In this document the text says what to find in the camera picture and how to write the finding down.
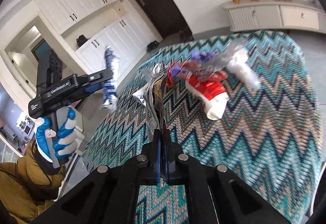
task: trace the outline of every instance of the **gloved hand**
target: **gloved hand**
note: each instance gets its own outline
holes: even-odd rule
[[[34,132],[39,153],[45,160],[52,162],[45,138],[45,130],[50,127],[50,124],[51,122],[47,117],[39,117],[35,121]],[[75,126],[75,112],[69,108],[67,120],[58,130],[58,139],[53,142],[53,149],[57,158],[69,157],[77,149]],[[51,129],[50,134],[55,136],[56,132]]]

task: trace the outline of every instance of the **grey floor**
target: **grey floor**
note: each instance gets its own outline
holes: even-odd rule
[[[315,88],[319,101],[323,131],[326,131],[326,35],[307,31],[289,31],[288,34],[296,41],[303,51],[306,67],[312,79],[312,84]],[[162,41],[159,48],[176,43],[179,43],[178,34],[171,35]],[[136,72],[137,68],[149,57],[155,54],[157,50],[158,49],[155,49],[152,52],[147,53],[141,59],[141,61],[139,61],[139,63],[132,69],[132,71],[118,87],[118,94]],[[84,134],[87,138],[89,138],[89,140],[107,114],[105,110],[100,109],[101,102],[102,94],[95,93],[86,100],[80,110],[80,112],[83,114]],[[326,141],[325,132],[323,133],[323,140],[324,142]],[[323,160],[326,159],[326,144],[323,144],[322,158]],[[87,170],[81,158],[71,174],[69,185],[67,185],[68,189],[70,190],[87,174]]]

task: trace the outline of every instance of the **teal patterned rug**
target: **teal patterned rug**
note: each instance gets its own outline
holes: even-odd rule
[[[322,129],[315,92],[300,47],[285,33],[258,31],[176,44],[159,50],[140,68],[184,61],[192,50],[223,50],[234,38],[249,40],[248,63],[262,88],[251,90],[230,74],[223,82],[230,100],[223,118],[208,120],[183,80],[164,98],[167,128],[184,152],[203,164],[225,164],[292,223],[300,223],[317,184]],[[147,143],[145,108],[131,96],[143,87],[138,71],[83,154],[89,171],[115,167]],[[187,223],[183,186],[140,188],[135,223]]]

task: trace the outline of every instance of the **black handheld device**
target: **black handheld device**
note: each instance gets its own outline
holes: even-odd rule
[[[32,118],[46,116],[51,121],[50,129],[58,132],[56,111],[71,103],[86,98],[97,90],[102,89],[102,82],[112,78],[111,69],[77,76],[73,74],[62,78],[63,64],[54,51],[44,53],[37,68],[36,97],[28,104],[28,114]],[[52,142],[58,137],[47,138],[53,167],[68,162],[68,158],[57,159],[54,155]]]

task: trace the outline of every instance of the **brown jacket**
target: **brown jacket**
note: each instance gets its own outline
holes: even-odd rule
[[[19,224],[31,222],[52,204],[66,174],[64,166],[55,175],[46,174],[35,159],[35,149],[33,140],[17,163],[0,163],[0,200]]]

